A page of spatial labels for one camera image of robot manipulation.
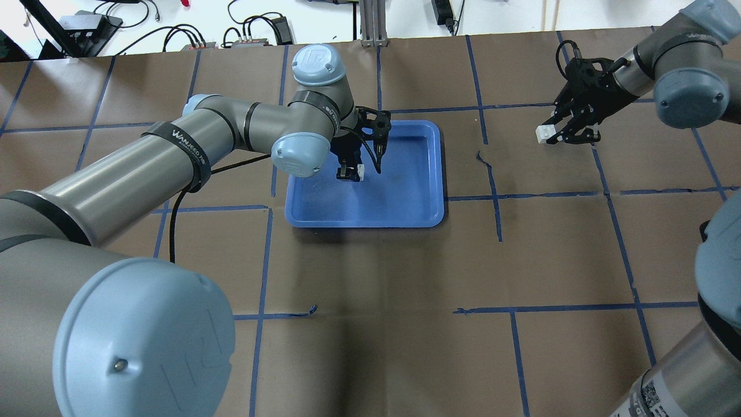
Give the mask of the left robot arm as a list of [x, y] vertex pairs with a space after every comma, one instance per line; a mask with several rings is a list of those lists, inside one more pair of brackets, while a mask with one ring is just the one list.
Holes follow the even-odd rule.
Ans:
[[338, 50], [304, 46], [291, 68], [285, 105], [197, 94], [87, 168], [2, 195], [3, 416], [215, 415], [235, 349], [224, 291], [106, 246], [237, 149], [299, 178], [333, 153], [337, 177], [360, 181], [366, 148], [379, 170], [391, 114], [355, 104]]

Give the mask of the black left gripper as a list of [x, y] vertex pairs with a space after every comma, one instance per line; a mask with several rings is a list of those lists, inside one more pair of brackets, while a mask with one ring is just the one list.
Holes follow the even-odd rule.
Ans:
[[381, 174], [382, 158], [387, 151], [387, 137], [391, 131], [391, 112], [356, 106], [357, 117], [352, 127], [341, 126], [331, 140], [331, 152], [341, 166], [336, 170], [340, 181], [360, 181], [357, 164], [362, 163], [361, 147], [364, 146], [374, 168]]

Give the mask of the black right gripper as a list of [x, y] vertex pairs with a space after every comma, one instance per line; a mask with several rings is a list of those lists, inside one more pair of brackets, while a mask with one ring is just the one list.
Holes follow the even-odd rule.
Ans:
[[546, 143], [600, 142], [601, 122], [637, 100], [615, 77], [616, 71], [627, 65], [626, 58], [571, 59], [564, 73], [566, 85], [554, 100], [556, 108], [541, 124], [560, 129], [548, 134]]

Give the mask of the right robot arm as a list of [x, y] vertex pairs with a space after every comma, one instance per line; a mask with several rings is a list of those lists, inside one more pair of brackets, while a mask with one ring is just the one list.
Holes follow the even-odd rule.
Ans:
[[608, 416], [739, 415], [739, 181], [723, 185], [710, 127], [739, 157], [739, 40], [731, 1], [691, 1], [619, 53], [559, 35], [559, 93], [535, 138], [595, 158], [655, 359]]

